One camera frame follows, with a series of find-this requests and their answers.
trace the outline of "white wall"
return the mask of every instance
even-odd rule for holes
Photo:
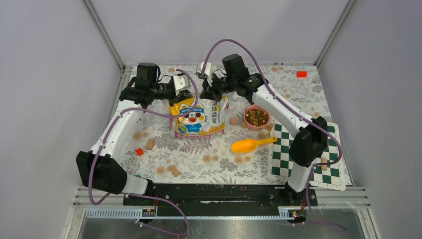
[[[0,238],[57,239],[118,69],[81,1],[0,5]]]
[[[196,64],[223,38],[244,44],[260,63],[313,63],[347,0],[92,0],[125,64]],[[212,62],[231,53],[219,46]]]
[[[320,69],[382,238],[422,238],[422,1],[357,1]]]

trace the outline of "scoop handle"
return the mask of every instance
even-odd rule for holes
[[[277,137],[265,138],[265,139],[261,139],[261,140],[256,141],[256,146],[263,145],[263,144],[266,144],[266,143],[274,143],[276,141],[277,141]]]

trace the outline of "cartoon cat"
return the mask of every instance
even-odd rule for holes
[[[182,104],[180,106],[180,114],[187,113],[190,109],[192,109],[191,106]],[[201,123],[207,121],[207,116],[204,113],[203,105],[198,103],[194,111],[179,117],[178,120],[180,124],[183,124],[188,129],[188,134],[199,134],[203,127]]]

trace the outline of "pet food package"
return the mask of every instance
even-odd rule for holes
[[[170,113],[183,117],[170,119],[170,135],[176,138],[211,138],[224,133],[229,124],[228,104],[233,93],[223,94],[219,102],[198,99],[195,109],[192,108],[195,98],[189,98],[169,106]]]

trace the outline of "green and white checkerboard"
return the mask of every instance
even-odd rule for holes
[[[273,120],[274,127],[271,130],[271,136],[277,137],[278,140],[270,146],[268,161],[268,178],[287,182],[292,173],[293,160],[289,156],[289,148],[293,143],[293,138],[289,132],[278,121]],[[328,123],[328,132],[330,132],[339,142],[338,127],[334,123]],[[328,138],[328,147],[322,153],[322,158],[333,162],[337,159],[337,147],[334,140]],[[344,180],[344,160],[339,163],[329,165],[326,171],[322,171],[321,167],[316,167],[314,175],[311,179],[312,186],[329,188],[335,190],[345,190],[346,184]]]

